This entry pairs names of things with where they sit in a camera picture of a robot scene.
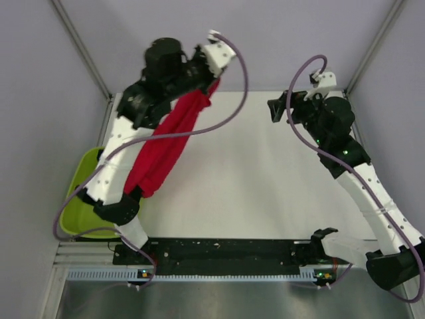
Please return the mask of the red t shirt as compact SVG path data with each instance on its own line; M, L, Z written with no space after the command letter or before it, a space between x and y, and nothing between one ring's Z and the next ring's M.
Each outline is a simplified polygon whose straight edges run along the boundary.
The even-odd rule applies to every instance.
M211 96L220 84L217 80L203 94L190 92L178 99L174 109L155 129L155 135L191 132L199 114L211 105ZM163 184L180 158L188 137L164 138L147 141L139 152L124 185L126 195L151 197Z

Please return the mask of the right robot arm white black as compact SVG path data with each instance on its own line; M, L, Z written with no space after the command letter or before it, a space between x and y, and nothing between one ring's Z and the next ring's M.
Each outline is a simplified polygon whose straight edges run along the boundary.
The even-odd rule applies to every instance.
M283 92L267 105L273 122L288 112L288 123L301 124L314 139L311 147L334 180L351 196L372 229L375 241L342 235L337 229L317 230L310 255L318 263L331 257L365 269L383 290L419 278L417 302L424 294L424 236L402 214L376 175L371 159L351 136L355 115L340 96L312 97L306 91Z

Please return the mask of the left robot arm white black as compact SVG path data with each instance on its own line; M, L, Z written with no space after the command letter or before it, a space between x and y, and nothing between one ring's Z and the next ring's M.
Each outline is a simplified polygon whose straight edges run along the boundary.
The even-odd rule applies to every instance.
M138 213L140 201L163 183L189 139L200 112L235 52L211 37L186 55L174 38L152 42L140 78L122 93L96 174L78 197L129 243L135 263L151 254Z

